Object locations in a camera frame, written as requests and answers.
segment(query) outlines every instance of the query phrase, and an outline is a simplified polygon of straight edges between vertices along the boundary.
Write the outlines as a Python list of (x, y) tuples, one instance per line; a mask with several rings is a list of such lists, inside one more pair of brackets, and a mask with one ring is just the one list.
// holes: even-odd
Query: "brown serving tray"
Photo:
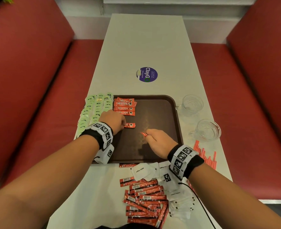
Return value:
[(183, 144), (176, 104), (170, 96), (114, 96), (134, 98), (137, 102), (135, 116), (125, 116), (127, 123), (135, 123), (135, 128), (124, 128), (113, 138), (115, 148), (108, 163), (163, 162), (143, 140), (140, 132), (148, 128), (165, 131), (173, 140)]

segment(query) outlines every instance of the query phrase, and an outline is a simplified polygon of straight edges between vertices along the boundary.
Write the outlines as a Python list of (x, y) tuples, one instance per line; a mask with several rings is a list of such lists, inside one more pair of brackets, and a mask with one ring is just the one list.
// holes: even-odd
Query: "table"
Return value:
[[(136, 73), (143, 67), (158, 76), (141, 81)], [(89, 94), (169, 95), (177, 105), (185, 95), (202, 98), (204, 108), (193, 118), (193, 126), (180, 115), (185, 144), (200, 119), (213, 119), (196, 60), (181, 16), (113, 14), (100, 52)], [(232, 180), (220, 140), (201, 143), (212, 156), (217, 151), (217, 171)], [(76, 190), (51, 216), (48, 229), (118, 227), (126, 223), (124, 189), (119, 179), (130, 177), (129, 168), (118, 164), (91, 165)], [(216, 228), (219, 225), (212, 219)], [(196, 208), (187, 222), (168, 217), (164, 229), (212, 228), (203, 209)]]

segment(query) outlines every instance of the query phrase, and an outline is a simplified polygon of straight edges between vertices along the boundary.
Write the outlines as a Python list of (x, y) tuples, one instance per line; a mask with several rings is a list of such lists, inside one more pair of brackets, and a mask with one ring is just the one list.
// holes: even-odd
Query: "clear glass mug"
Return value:
[(198, 111), (202, 110), (202, 108), (203, 101), (196, 95), (184, 96), (182, 104), (176, 106), (176, 109), (181, 110), (181, 114), (186, 117), (196, 114)]
[(199, 141), (213, 141), (221, 136), (220, 126), (209, 119), (200, 120), (195, 131), (189, 132), (191, 136)]

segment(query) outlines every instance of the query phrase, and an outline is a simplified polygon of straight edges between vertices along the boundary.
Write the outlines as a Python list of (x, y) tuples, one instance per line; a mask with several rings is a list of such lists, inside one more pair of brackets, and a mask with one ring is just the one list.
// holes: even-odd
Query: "seat backrest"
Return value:
[(227, 42), (281, 138), (281, 0), (257, 0)]
[(74, 32), (54, 0), (0, 3), (0, 176)]

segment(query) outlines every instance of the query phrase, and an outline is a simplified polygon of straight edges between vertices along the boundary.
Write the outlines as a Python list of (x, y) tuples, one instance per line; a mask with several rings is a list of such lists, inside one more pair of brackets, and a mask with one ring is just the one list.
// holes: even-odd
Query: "purple sticker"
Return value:
[(142, 67), (136, 72), (136, 77), (143, 82), (152, 82), (158, 77), (158, 73), (151, 67)]

